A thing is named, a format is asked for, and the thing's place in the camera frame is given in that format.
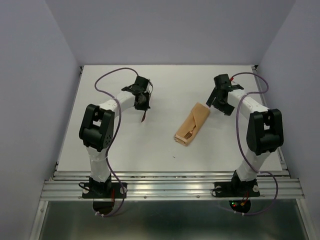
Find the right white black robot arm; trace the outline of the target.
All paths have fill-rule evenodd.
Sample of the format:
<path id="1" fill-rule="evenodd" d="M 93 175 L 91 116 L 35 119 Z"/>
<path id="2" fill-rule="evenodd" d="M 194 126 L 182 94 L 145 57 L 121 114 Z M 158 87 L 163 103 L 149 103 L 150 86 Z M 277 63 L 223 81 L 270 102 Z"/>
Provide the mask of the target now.
<path id="1" fill-rule="evenodd" d="M 260 196 L 257 176 L 269 157 L 284 143 L 283 119 L 279 109 L 270 109 L 254 100 L 253 92 L 246 92 L 239 84 L 233 84 L 228 74 L 214 77 L 215 87 L 206 105 L 214 107 L 226 116 L 236 112 L 248 121 L 246 132 L 247 151 L 240 151 L 243 161 L 234 171 L 230 181 L 215 182 L 212 195 L 216 198 Z"/>

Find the copper knife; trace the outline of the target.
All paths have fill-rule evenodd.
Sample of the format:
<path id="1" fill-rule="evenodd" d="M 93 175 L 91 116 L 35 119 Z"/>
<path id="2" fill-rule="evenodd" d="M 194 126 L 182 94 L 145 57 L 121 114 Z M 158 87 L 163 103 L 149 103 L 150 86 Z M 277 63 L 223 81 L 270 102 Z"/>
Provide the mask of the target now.
<path id="1" fill-rule="evenodd" d="M 144 111 L 142 118 L 141 118 L 141 123 L 143 123 L 146 119 L 146 114 L 147 114 L 147 110 Z"/>

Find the copper fork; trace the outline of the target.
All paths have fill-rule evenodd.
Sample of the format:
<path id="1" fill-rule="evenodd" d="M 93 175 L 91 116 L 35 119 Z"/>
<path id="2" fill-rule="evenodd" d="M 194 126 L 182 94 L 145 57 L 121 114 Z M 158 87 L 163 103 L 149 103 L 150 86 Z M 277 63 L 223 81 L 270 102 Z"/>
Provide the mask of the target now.
<path id="1" fill-rule="evenodd" d="M 193 135 L 195 128 L 196 128 L 196 125 L 191 130 L 189 130 L 183 138 L 186 140 L 189 139 Z"/>

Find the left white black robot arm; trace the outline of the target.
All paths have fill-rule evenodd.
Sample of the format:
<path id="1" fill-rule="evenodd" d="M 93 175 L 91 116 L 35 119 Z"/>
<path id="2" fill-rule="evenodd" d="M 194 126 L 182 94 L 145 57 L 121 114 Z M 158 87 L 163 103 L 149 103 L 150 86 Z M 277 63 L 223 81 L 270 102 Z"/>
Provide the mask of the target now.
<path id="1" fill-rule="evenodd" d="M 79 129 L 79 138 L 90 159 L 89 183 L 81 184 L 85 194 L 92 193 L 99 197 L 111 194 L 111 171 L 106 154 L 119 130 L 114 128 L 115 119 L 121 121 L 122 113 L 130 108 L 143 112 L 149 110 L 152 90 L 149 79 L 137 76 L 134 83 L 122 88 L 117 96 L 86 107 Z"/>

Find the peach satin napkin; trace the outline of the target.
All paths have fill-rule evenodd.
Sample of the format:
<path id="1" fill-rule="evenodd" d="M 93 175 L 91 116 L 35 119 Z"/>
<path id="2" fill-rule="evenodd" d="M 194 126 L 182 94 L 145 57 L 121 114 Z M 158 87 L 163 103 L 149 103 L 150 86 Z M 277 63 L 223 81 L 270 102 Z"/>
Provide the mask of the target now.
<path id="1" fill-rule="evenodd" d="M 204 125 L 210 112 L 210 108 L 207 105 L 197 102 L 190 111 L 188 117 L 175 133 L 174 140 L 183 146 L 188 146 Z M 193 135 L 189 139 L 184 139 L 186 133 L 194 126 L 196 126 L 196 128 L 193 131 Z"/>

